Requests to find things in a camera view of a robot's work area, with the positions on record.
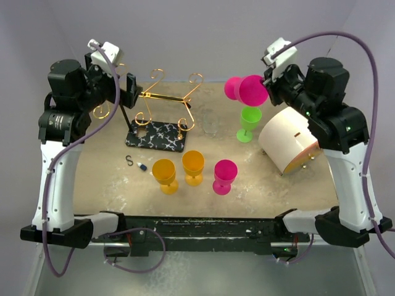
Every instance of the marker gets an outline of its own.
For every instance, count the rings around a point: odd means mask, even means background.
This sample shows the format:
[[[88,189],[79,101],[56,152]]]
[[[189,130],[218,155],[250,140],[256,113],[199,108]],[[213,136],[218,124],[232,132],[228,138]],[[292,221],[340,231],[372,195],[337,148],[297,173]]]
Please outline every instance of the marker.
[[[147,170],[147,167],[145,165],[143,165],[141,162],[137,163],[138,167],[141,168],[143,171]]]

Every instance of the cable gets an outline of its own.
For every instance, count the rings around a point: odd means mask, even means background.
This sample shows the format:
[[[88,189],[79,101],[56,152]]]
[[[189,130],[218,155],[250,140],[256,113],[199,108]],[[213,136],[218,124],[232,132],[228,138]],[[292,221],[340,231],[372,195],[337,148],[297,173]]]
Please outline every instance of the cable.
[[[110,234],[107,234],[107,235],[108,236],[120,236],[122,234],[128,234],[128,233],[132,233],[132,232],[136,232],[136,231],[149,231],[149,232],[155,234],[159,238],[159,240],[160,240],[160,242],[162,243],[162,246],[163,246],[163,254],[162,254],[162,257],[160,258],[159,262],[156,263],[153,267],[145,269],[145,270],[133,270],[133,269],[128,269],[128,268],[119,266],[115,262],[110,261],[107,258],[106,253],[103,252],[104,260],[105,260],[104,263],[108,263],[111,266],[116,267],[118,269],[121,269],[123,271],[127,271],[128,273],[138,273],[138,274],[150,273],[151,271],[154,271],[155,269],[157,269],[162,264],[162,262],[163,262],[163,260],[165,259],[165,256],[166,256],[165,241],[163,240],[163,237],[159,235],[159,233],[157,233],[156,231],[153,231],[152,229],[149,229],[149,228],[140,227],[140,228],[133,228],[133,229],[128,229],[128,230],[124,230],[124,231],[120,231],[120,232],[114,232],[114,233],[110,233]]]
[[[103,123],[98,126],[96,129],[94,129],[92,132],[86,134],[85,136],[83,136],[82,138],[78,139],[77,141],[71,143],[69,146],[65,147],[65,149],[63,149],[62,151],[60,151],[55,157],[54,159],[51,161],[51,163],[49,164],[48,167],[48,171],[52,172],[54,171],[55,165],[58,162],[58,160],[65,155],[68,151],[70,151],[71,149],[73,149],[75,146],[81,144],[82,142],[84,142],[85,140],[87,140],[88,138],[90,138],[91,136],[93,136],[94,134],[96,134],[98,131],[100,131],[106,124],[108,124],[108,122],[110,122],[110,120],[112,119],[112,117],[115,115],[115,112],[117,111],[119,102],[120,102],[120,86],[119,86],[119,80],[118,80],[118,76],[117,76],[117,72],[115,71],[115,67],[112,65],[111,61],[109,60],[109,58],[106,56],[106,53],[96,44],[94,43],[90,43],[90,46],[93,46],[104,58],[104,60],[106,60],[108,66],[110,67],[111,70],[111,74],[112,77],[114,78],[114,83],[115,83],[115,102],[114,102],[114,108],[111,111],[110,115],[103,121]],[[46,263],[48,268],[51,270],[52,274],[55,275],[57,278],[60,278],[61,276],[63,276],[67,270],[67,267],[69,266],[71,257],[73,255],[74,252],[74,248],[71,249],[65,265],[63,267],[63,270],[61,273],[58,273],[54,267],[54,265],[52,264],[51,261],[51,257],[49,256],[49,250],[48,250],[48,238],[47,238],[47,222],[48,222],[48,216],[47,216],[47,210],[48,210],[48,195],[49,195],[49,185],[51,183],[51,178],[52,178],[52,173],[48,173],[47,177],[45,179],[45,184],[44,184],[44,192],[43,192],[43,206],[42,206],[42,219],[43,219],[43,248],[44,248],[44,254],[45,254],[45,258],[46,258]]]
[[[302,253],[302,255],[300,255],[299,257],[296,257],[295,260],[291,260],[291,261],[288,261],[288,260],[287,260],[287,261],[284,261],[284,260],[281,260],[280,258],[276,258],[276,261],[277,261],[277,262],[284,263],[284,264],[287,264],[287,265],[297,263],[297,262],[301,261],[304,257],[306,257],[306,255],[310,252],[311,247],[313,246],[313,243],[314,243],[314,234],[311,234],[311,239],[310,239],[309,246],[308,246],[307,249]]]
[[[376,222],[375,218],[375,211],[373,209],[372,202],[370,201],[370,194],[368,190],[368,179],[367,179],[367,174],[368,174],[368,168],[369,168],[369,162],[370,162],[370,156],[372,154],[372,149],[373,145],[375,142],[375,136],[376,136],[376,124],[377,124],[377,113],[378,113],[378,74],[377,74],[377,66],[376,66],[376,61],[373,56],[372,51],[369,49],[366,43],[364,43],[361,39],[358,37],[354,36],[353,34],[342,32],[342,31],[326,31],[326,32],[320,32],[320,33],[315,33],[311,35],[307,35],[305,37],[302,37],[300,39],[297,39],[293,42],[291,42],[289,45],[283,47],[279,51],[277,51],[274,55],[271,56],[271,59],[275,59],[278,57],[280,54],[285,52],[287,49],[301,43],[304,41],[307,41],[309,39],[313,39],[316,37],[321,37],[321,36],[342,36],[348,39],[351,39],[358,43],[366,52],[368,55],[370,65],[372,66],[372,72],[373,72],[373,112],[372,112],[372,126],[370,128],[370,141],[368,143],[366,153],[365,153],[365,158],[364,158],[364,164],[362,166],[362,189],[364,191],[364,197],[366,201],[366,205],[368,208],[370,220],[372,221],[373,227],[375,228],[375,232],[377,234],[378,240],[381,242],[382,246],[384,249],[395,259],[395,253],[391,250],[391,248],[387,245],[387,243],[384,241],[383,235],[380,232],[380,229],[378,227],[378,224]]]

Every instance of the yellow goblet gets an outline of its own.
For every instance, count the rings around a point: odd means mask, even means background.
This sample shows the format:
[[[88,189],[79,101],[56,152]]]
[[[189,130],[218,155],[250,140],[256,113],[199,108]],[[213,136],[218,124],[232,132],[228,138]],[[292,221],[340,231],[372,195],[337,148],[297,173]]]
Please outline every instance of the yellow goblet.
[[[203,182],[204,157],[199,151],[191,150],[183,156],[185,182],[197,186]]]
[[[160,184],[160,189],[165,194],[173,194],[178,189],[175,179],[175,166],[169,159],[160,159],[152,166],[152,174]]]

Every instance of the gray floor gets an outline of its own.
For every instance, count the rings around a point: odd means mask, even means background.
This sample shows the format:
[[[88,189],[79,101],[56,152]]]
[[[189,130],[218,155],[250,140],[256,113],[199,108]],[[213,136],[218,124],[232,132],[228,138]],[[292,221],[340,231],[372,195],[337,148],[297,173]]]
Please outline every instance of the gray floor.
[[[102,246],[77,250],[60,279],[44,265],[36,296],[365,295],[354,252],[341,247],[313,246],[309,256],[289,266],[251,253],[174,252],[149,274],[130,274],[105,265],[102,250]],[[51,252],[60,269],[67,249],[53,247]],[[147,258],[120,258],[120,264],[145,269],[160,256],[152,252]]]

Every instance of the table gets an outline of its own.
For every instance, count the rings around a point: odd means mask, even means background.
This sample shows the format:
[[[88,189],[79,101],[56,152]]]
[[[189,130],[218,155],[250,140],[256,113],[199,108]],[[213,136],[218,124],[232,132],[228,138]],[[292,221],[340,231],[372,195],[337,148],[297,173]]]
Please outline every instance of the table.
[[[189,83],[161,83],[151,91],[184,96],[191,88]],[[148,103],[157,121],[176,123],[180,117],[188,115],[181,104],[152,99]],[[75,213],[112,210],[126,215],[273,218],[290,208],[318,210],[338,204],[324,155],[309,162],[306,169],[280,176],[269,157],[260,152],[257,139],[261,129],[285,106],[273,107],[266,102],[261,107],[259,126],[253,131],[254,139],[243,144],[236,139],[243,105],[225,97],[223,83],[204,83],[192,94],[191,105],[196,126],[188,132],[185,152],[198,150],[205,157],[201,185],[190,187],[185,183],[183,154],[127,147],[128,127],[118,110],[110,123],[84,144],[75,180]],[[218,134],[212,139],[205,136],[202,128],[203,115],[209,109],[220,119]],[[139,98],[127,113],[132,119],[144,110],[144,101]],[[89,130],[101,122],[93,118]],[[133,166],[127,165],[126,155],[131,155]],[[180,186],[173,195],[163,194],[150,174],[154,162],[160,158],[168,158],[176,166]],[[213,192],[212,182],[214,165],[223,158],[234,161],[239,173],[231,192],[219,196]],[[145,164],[148,170],[141,171],[137,162]]]

